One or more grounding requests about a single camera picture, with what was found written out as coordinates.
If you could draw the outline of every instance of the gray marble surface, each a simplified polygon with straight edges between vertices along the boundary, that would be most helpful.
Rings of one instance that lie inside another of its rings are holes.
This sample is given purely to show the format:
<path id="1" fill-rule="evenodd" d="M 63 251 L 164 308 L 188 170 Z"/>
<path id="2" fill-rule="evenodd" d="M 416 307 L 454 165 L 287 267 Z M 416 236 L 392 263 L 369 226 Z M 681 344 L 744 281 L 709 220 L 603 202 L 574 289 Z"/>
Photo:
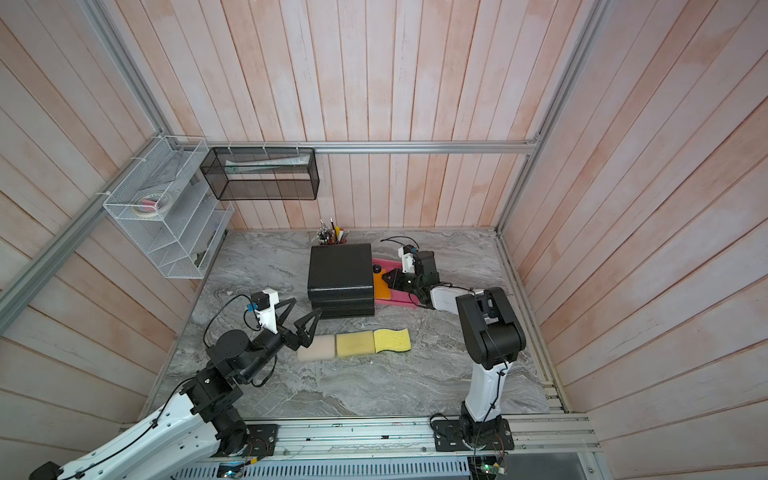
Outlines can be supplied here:
<path id="1" fill-rule="evenodd" d="M 372 244 L 373 256 L 397 260 L 398 245 L 379 239 L 397 231 L 350 232 L 350 243 Z M 465 287 L 502 286 L 490 230 L 409 231 L 423 250 L 435 251 L 440 278 Z M 208 281 L 170 362 L 154 407 L 159 407 L 182 379 L 205 366 L 202 333 L 206 322 L 233 295 L 274 288 L 281 299 L 296 297 L 286 321 L 292 324 L 311 310 L 306 296 L 309 232 L 233 232 L 225 239 Z M 229 329 L 244 329 L 245 300 L 236 300 L 217 317 L 208 333 L 215 341 Z M 319 362 L 299 362 L 283 348 L 275 373 L 260 389 L 243 386 L 236 407 L 244 419 L 373 415 L 458 414 L 466 397 L 472 361 L 466 353 L 458 317 L 435 310 L 376 306 L 368 318 L 322 319 L 318 334 L 407 328 L 412 349 Z M 260 373 L 256 381 L 263 378 Z M 544 390 L 535 364 L 522 352 L 505 381 L 504 413 L 546 413 Z"/>

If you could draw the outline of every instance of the sponge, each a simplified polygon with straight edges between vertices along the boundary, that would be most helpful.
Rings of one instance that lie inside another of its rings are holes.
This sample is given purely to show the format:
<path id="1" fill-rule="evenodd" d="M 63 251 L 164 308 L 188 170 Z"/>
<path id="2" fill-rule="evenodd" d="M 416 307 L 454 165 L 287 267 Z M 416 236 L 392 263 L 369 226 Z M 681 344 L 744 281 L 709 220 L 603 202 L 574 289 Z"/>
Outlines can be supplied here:
<path id="1" fill-rule="evenodd" d="M 309 347 L 300 346 L 296 357 L 300 362 L 328 360 L 336 356 L 336 336 L 317 335 Z"/>
<path id="2" fill-rule="evenodd" d="M 336 335 L 336 355 L 339 358 L 376 353 L 373 331 L 340 333 Z"/>
<path id="3" fill-rule="evenodd" d="M 382 350 L 407 352 L 411 349 L 411 336 L 408 334 L 408 329 L 378 329 L 373 332 L 373 343 L 376 353 Z"/>

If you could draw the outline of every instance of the wire mesh basket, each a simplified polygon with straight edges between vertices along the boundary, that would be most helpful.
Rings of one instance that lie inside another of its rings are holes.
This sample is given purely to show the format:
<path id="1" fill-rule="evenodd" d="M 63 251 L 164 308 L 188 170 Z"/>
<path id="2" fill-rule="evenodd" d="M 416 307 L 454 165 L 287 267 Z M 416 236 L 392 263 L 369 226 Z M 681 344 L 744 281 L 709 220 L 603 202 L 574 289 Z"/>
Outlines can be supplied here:
<path id="1" fill-rule="evenodd" d="M 215 147 L 200 170 L 219 200 L 315 200 L 320 185 L 311 148 Z"/>
<path id="2" fill-rule="evenodd" d="M 169 278 L 200 279 L 221 241 L 234 206 L 221 206 L 193 176 L 208 152 L 205 141 L 174 149 L 163 137 L 104 202 L 125 233 Z"/>

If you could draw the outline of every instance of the black box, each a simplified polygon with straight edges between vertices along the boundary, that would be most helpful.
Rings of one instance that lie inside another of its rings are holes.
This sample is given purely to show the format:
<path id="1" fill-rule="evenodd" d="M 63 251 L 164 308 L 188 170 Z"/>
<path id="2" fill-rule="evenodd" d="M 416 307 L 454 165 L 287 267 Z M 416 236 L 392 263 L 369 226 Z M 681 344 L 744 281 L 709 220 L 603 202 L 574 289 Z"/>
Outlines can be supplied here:
<path id="1" fill-rule="evenodd" d="M 312 247 L 306 292 L 321 318 L 373 316 L 371 259 L 370 243 Z"/>

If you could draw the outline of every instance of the scrub sponge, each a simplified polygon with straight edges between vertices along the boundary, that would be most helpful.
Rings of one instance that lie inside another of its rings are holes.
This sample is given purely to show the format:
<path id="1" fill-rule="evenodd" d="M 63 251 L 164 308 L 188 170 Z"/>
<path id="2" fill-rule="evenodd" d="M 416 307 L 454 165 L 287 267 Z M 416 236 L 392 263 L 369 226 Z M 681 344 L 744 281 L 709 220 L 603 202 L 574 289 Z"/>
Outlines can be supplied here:
<path id="1" fill-rule="evenodd" d="M 336 335 L 336 356 L 339 358 L 370 353 L 376 353 L 372 330 Z"/>
<path id="2" fill-rule="evenodd" d="M 408 334 L 408 329 L 379 329 L 373 332 L 373 343 L 376 353 L 382 350 L 407 352 L 411 349 L 411 336 Z"/>

